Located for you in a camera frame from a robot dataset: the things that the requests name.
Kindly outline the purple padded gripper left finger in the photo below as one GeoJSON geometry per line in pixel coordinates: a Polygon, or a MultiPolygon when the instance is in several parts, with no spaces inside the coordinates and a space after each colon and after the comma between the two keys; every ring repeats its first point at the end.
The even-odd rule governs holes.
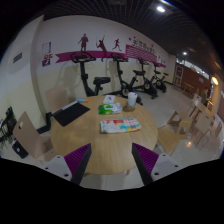
{"type": "Polygon", "coordinates": [[[79,185],[91,154],[91,144],[88,143],[66,156],[56,155],[45,165],[44,170],[79,185]]]}

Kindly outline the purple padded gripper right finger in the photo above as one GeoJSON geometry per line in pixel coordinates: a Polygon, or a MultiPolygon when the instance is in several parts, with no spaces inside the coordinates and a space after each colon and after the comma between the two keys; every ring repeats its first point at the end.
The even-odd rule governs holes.
{"type": "Polygon", "coordinates": [[[181,169],[181,166],[168,154],[157,154],[137,143],[132,144],[132,155],[144,185],[181,169]]]}

